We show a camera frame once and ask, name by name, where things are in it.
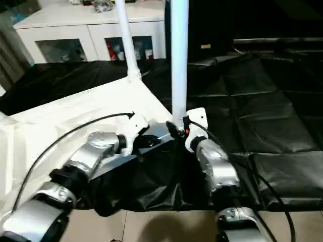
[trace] glass cabinet door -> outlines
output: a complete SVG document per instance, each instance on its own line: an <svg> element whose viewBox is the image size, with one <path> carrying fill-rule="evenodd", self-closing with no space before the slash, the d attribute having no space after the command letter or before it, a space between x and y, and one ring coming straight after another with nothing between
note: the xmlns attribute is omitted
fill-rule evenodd
<svg viewBox="0 0 323 242"><path fill-rule="evenodd" d="M35 63L98 60L85 25L17 29Z"/></svg>
<svg viewBox="0 0 323 242"><path fill-rule="evenodd" d="M123 48L122 38L104 38L110 59L112 61L124 61L125 50ZM151 36L132 37L137 59L153 59L153 49Z"/></svg>
<svg viewBox="0 0 323 242"><path fill-rule="evenodd" d="M40 40L36 44L47 63L87 61L79 39Z"/></svg>

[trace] white cabinet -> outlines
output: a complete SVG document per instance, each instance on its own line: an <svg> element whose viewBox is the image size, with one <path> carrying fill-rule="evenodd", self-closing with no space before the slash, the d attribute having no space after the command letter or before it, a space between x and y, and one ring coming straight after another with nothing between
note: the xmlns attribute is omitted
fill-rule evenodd
<svg viewBox="0 0 323 242"><path fill-rule="evenodd" d="M126 4L126 8L138 58L165 58L163 1ZM93 6L61 0L14 28L35 63L110 61L111 56L123 54L116 8L96 13Z"/></svg>

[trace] black cloth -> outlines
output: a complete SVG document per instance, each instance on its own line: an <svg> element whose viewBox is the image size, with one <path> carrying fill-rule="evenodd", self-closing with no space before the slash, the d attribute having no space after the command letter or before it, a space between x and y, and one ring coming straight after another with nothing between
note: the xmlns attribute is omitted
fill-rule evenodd
<svg viewBox="0 0 323 242"><path fill-rule="evenodd" d="M163 60L139 64L143 82L171 111L170 69ZM126 76L124 63L34 66L0 99L14 114ZM256 168L290 211L323 209L323 63L244 55L189 65L188 109L206 109L208 129L237 159ZM237 166L255 208L281 211L252 174ZM93 180L80 208L108 216L119 209L212 209L204 175L181 142L169 142Z"/></svg>
<svg viewBox="0 0 323 242"><path fill-rule="evenodd" d="M197 0L189 0L188 60L190 62L225 55L232 49L231 45L236 33L235 23L243 19L242 16L237 18L241 5L248 8L248 5L245 6L240 0L207 1L204 4ZM166 0L164 20L166 57L170 61L171 0ZM211 34L210 29L216 30L215 34Z"/></svg>

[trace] black plastic sheet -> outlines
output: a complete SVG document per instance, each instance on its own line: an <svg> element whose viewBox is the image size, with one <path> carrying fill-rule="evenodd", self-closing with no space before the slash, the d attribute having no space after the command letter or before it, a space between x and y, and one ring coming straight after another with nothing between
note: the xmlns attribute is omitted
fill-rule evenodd
<svg viewBox="0 0 323 242"><path fill-rule="evenodd" d="M140 68L149 72L143 82L171 110L169 65L153 60ZM124 63L36 65L0 99L0 110L17 113L126 72ZM256 168L290 211L323 209L321 103L323 63L312 59L244 55L188 68L187 108L204 107L208 129L232 155ZM119 209L212 209L197 160L180 141L143 156L93 180L79 207L93 207L102 216ZM256 209L282 210L261 181L237 169Z"/></svg>

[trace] bottle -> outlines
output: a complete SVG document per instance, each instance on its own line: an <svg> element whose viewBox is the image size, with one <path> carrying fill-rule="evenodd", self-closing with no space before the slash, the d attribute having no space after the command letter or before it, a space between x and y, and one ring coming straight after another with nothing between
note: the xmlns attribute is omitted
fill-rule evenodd
<svg viewBox="0 0 323 242"><path fill-rule="evenodd" d="M135 42L135 54L136 54L136 59L141 59L142 46L143 46L142 41L137 41L137 42Z"/></svg>
<svg viewBox="0 0 323 242"><path fill-rule="evenodd" d="M109 41L106 42L106 46L107 46L107 49L109 51L110 59L112 61L116 61L117 56L116 56L115 52L112 50L111 43Z"/></svg>
<svg viewBox="0 0 323 242"><path fill-rule="evenodd" d="M146 59L153 59L153 51L152 51L152 49L146 49L145 53L146 53Z"/></svg>
<svg viewBox="0 0 323 242"><path fill-rule="evenodd" d="M118 59L120 61L124 61L125 60L125 53L123 51L120 51L117 55L118 55Z"/></svg>

